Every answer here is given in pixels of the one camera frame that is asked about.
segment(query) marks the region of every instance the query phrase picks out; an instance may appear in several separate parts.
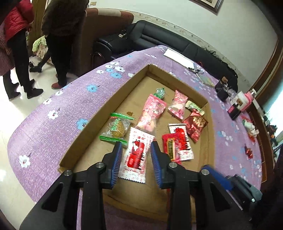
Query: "pink candy wrapper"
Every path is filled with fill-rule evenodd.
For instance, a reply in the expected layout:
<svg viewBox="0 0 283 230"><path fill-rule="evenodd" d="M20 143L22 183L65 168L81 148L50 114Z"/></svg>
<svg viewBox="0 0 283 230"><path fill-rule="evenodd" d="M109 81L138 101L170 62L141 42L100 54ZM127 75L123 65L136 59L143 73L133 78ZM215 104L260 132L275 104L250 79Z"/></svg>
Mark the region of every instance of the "pink candy wrapper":
<svg viewBox="0 0 283 230"><path fill-rule="evenodd" d="M135 128L155 135L157 120L166 106L166 102L151 94L145 102L142 114Z"/></svg>
<svg viewBox="0 0 283 230"><path fill-rule="evenodd" d="M177 118L183 120L185 105L188 97L178 90L175 91L175 98L172 101L172 104L168 107L168 110Z"/></svg>
<svg viewBox="0 0 283 230"><path fill-rule="evenodd" d="M123 154L120 164L120 178L145 184L146 153L153 139L153 135L131 127L128 148ZM143 149L143 153L138 159L140 163L137 166L135 164L137 160L133 162L132 156L137 156L137 152L141 147Z"/></svg>

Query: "purple bedsheet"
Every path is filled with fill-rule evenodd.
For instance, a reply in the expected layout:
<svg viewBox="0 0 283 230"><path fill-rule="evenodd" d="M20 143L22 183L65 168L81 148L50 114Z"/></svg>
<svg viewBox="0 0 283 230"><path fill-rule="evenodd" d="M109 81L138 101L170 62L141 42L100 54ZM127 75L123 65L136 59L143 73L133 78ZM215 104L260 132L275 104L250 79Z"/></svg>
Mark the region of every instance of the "purple bedsheet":
<svg viewBox="0 0 283 230"><path fill-rule="evenodd" d="M224 175L239 174L260 188L261 154L238 117L227 113L213 88L175 61L163 56L167 47L135 51L105 64L68 84L33 111L15 130L8 143L12 169L28 195L37 202L58 178L59 162L91 117L135 73L154 64L171 73L207 98L215 130L215 168ZM218 80L209 76L214 83ZM245 155L244 145L253 150Z"/></svg>

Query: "cardboard box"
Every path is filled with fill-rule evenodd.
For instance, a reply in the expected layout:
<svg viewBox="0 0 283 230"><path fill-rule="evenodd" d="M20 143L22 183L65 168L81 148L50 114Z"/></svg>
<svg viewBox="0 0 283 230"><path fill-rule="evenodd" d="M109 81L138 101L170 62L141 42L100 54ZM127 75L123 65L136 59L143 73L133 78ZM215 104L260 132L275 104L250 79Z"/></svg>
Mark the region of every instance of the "cardboard box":
<svg viewBox="0 0 283 230"><path fill-rule="evenodd" d="M194 159L183 161L186 169L199 171L205 164L214 165L214 130L211 110L207 100L197 91L182 83L169 73L154 65L148 65L123 85L108 102L92 117L60 162L59 171L72 169L74 172L86 170L89 166L102 160L106 153L112 152L113 143L99 140L99 135L104 132L109 114L118 112L127 114L132 112L135 118L132 126L137 124L138 118L149 94L156 92L157 88L165 88L164 101L169 106L174 98L175 90L188 96L204 111L208 125L203 129L197 143L190 141L194 152ZM185 109L184 118L190 115ZM164 110L157 122L156 140L163 151L163 134L169 133L168 123L181 123L167 110ZM118 178L113 190L104 190L104 201L125 211L138 215L167 221L167 194L158 188L153 172L150 151L147 154L146 184L132 182Z"/></svg>

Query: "white tiled floor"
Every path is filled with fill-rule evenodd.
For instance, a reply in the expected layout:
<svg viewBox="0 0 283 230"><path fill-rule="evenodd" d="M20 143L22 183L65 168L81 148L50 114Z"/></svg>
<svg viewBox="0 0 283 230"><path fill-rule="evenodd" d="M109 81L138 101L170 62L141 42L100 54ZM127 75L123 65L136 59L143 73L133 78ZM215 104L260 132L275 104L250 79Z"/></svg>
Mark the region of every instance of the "white tiled floor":
<svg viewBox="0 0 283 230"><path fill-rule="evenodd" d="M34 63L40 61L39 58L30 58ZM45 101L57 90L51 89L51 84L57 81L56 70L50 64L45 64L41 73L30 73L30 79L35 79L35 88L41 88L44 93L41 96L27 99L22 87L17 91L21 96L13 101L8 100L5 92L2 77L0 77L0 209L10 221L10 223L19 229L21 222L34 206L34 202L27 195L20 185L7 156L7 143L14 130L39 104ZM68 74L68 83L77 77ZM11 71L13 83L18 82L15 70Z"/></svg>

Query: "red jacket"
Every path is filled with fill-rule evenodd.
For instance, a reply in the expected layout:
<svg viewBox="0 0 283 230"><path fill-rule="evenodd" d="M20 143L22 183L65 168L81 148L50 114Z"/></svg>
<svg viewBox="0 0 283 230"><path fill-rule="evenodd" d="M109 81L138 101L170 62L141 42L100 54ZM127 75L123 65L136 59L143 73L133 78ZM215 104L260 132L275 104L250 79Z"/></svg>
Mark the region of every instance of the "red jacket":
<svg viewBox="0 0 283 230"><path fill-rule="evenodd" d="M29 29L29 24L33 22L33 19L34 13L31 1L20 1L5 18L6 41L8 41L22 29Z"/></svg>

